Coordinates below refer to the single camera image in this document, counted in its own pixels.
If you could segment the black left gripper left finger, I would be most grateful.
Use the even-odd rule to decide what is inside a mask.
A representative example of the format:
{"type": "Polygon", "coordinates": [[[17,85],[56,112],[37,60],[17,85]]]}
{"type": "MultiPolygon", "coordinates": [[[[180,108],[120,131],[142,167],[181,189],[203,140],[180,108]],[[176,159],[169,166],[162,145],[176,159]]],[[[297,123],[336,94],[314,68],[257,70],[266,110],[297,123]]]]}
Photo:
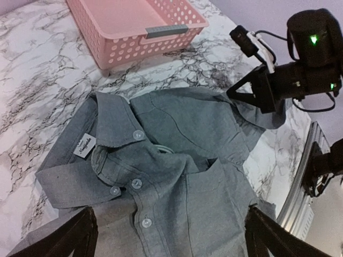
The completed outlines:
{"type": "Polygon", "coordinates": [[[97,239],[94,210],[84,207],[29,232],[8,256],[94,256],[97,239]]]}

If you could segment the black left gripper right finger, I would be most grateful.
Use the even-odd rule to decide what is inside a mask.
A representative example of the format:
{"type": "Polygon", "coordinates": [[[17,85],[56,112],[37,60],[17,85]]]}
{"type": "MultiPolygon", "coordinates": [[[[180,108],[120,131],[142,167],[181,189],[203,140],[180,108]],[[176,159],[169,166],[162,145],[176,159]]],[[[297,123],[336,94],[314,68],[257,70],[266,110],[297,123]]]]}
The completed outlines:
{"type": "Polygon", "coordinates": [[[249,207],[245,219],[248,256],[317,256],[328,254],[291,235],[255,205],[249,207]]]}

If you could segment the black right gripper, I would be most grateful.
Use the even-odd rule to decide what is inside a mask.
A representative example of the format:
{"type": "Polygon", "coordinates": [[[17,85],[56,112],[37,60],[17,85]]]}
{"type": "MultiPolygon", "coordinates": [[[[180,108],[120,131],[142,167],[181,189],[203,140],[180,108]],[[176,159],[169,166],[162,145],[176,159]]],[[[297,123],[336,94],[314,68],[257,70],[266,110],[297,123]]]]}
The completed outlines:
{"type": "Polygon", "coordinates": [[[279,100],[274,89],[275,76],[260,65],[231,86],[226,94],[229,99],[258,107],[263,114],[277,111],[279,100]]]}

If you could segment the grey button-up shirt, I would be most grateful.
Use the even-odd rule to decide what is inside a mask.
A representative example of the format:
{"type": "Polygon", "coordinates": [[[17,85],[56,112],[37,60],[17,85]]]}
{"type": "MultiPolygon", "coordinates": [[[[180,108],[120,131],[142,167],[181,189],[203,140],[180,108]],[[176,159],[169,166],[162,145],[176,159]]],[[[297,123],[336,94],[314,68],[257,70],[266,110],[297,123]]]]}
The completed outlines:
{"type": "Polygon", "coordinates": [[[35,176],[59,218],[30,232],[16,254],[91,207],[96,256],[247,256],[252,189],[243,164],[284,102],[263,114],[203,88],[131,100],[96,92],[61,133],[35,176]]]}

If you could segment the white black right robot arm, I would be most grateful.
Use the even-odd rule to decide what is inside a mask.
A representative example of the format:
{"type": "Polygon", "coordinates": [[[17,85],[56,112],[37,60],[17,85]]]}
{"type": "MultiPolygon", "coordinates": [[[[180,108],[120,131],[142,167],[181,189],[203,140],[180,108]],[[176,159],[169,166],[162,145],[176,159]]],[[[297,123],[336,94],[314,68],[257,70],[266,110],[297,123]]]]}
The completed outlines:
{"type": "Polygon", "coordinates": [[[327,9],[306,10],[287,21],[287,47],[292,61],[277,65],[276,55],[260,38],[239,25],[230,32],[233,41],[260,66],[227,90],[227,96],[276,112],[285,99],[298,104],[308,95],[326,94],[334,100],[342,89],[342,32],[327,9]]]}

